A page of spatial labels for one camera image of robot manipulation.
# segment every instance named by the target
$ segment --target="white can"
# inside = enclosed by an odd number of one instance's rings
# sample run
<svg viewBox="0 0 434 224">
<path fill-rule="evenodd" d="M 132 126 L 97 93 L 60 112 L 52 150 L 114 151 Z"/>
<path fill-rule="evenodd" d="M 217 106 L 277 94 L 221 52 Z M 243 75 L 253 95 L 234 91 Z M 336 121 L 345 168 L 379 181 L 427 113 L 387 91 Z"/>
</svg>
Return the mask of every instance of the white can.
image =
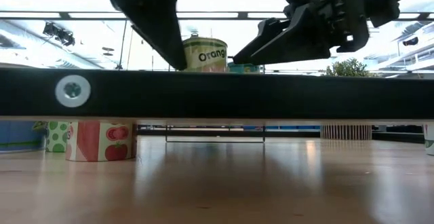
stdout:
<svg viewBox="0 0 434 224">
<path fill-rule="evenodd" d="M 228 45 L 219 39 L 192 35 L 184 40 L 187 68 L 193 72 L 225 72 Z"/>
</svg>

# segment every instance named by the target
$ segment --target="ceiling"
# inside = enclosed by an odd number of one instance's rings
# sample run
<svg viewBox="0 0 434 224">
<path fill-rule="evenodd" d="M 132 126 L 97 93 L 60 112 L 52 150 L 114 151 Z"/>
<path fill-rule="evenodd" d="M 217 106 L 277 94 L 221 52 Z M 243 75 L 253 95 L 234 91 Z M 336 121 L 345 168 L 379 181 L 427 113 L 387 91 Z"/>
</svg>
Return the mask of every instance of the ceiling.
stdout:
<svg viewBox="0 0 434 224">
<path fill-rule="evenodd" d="M 178 0 L 178 11 L 281 11 L 286 5 L 285 0 Z M 401 10 L 407 12 L 434 11 L 434 0 L 403 0 Z M 80 11 L 80 12 L 113 12 L 109 0 L 0 0 L 0 10 L 20 11 Z M 21 29 L 22 37 L 39 39 L 39 45 L 52 45 L 62 48 L 55 40 L 42 34 L 45 22 L 42 20 L 10 20 L 8 24 Z M 37 52 L 39 45 L 32 45 L 32 51 L 1 50 L 0 57 L 7 60 L 19 60 L 31 63 L 33 66 L 52 67 L 53 64 L 84 64 L 84 67 L 95 65 L 102 69 L 114 69 L 121 56 L 124 68 L 129 69 L 168 69 L 168 64 L 135 34 L 125 21 L 56 21 L 55 24 L 72 31 L 76 45 L 68 48 L 68 52 L 42 54 Z M 203 37 L 214 37 L 228 43 L 228 54 L 236 54 L 257 34 L 258 21 L 254 20 L 181 20 L 180 28 L 184 38 L 197 29 Z M 311 70 L 324 69 L 334 60 L 350 57 L 365 59 L 370 66 L 379 62 L 396 58 L 406 52 L 414 51 L 419 46 L 399 46 L 396 38 L 403 37 L 406 27 L 415 22 L 391 22 L 379 29 L 371 28 L 371 38 L 367 46 L 353 54 L 337 54 L 332 49 L 332 59 L 293 62 L 287 64 L 267 65 L 270 70 Z M 431 39 L 424 40 L 430 44 Z M 113 48 L 112 56 L 104 56 L 103 47 Z"/>
</svg>

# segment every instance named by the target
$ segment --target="tomato print box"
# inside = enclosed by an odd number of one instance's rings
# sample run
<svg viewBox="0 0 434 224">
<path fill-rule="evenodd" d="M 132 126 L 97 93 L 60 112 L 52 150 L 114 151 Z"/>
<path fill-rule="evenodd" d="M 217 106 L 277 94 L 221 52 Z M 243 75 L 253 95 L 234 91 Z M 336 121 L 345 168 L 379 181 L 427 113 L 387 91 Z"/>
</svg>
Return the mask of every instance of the tomato print box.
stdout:
<svg viewBox="0 0 434 224">
<path fill-rule="evenodd" d="M 70 123 L 66 159 L 103 162 L 136 157 L 136 130 L 133 128 L 132 124 Z"/>
</svg>

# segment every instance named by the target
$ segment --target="wooden surface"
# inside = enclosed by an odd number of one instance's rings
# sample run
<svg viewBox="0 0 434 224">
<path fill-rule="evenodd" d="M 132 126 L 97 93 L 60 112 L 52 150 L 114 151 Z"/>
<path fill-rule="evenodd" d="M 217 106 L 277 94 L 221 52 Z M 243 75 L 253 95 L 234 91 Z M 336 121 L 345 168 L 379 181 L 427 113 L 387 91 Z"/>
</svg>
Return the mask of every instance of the wooden surface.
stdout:
<svg viewBox="0 0 434 224">
<path fill-rule="evenodd" d="M 434 223 L 424 145 L 148 137 L 138 152 L 103 163 L 0 155 L 0 223 Z"/>
</svg>

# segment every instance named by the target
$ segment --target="green plant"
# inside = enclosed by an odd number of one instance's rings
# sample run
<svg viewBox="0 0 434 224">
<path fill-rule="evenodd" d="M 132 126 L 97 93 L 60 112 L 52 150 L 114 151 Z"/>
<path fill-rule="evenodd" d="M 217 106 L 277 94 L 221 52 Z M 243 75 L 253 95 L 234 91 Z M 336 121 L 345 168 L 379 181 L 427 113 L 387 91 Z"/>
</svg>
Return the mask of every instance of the green plant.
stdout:
<svg viewBox="0 0 434 224">
<path fill-rule="evenodd" d="M 366 70 L 366 64 L 359 62 L 356 58 L 335 62 L 332 67 L 327 66 L 324 71 L 326 76 L 343 77 L 372 77 L 373 74 Z"/>
</svg>

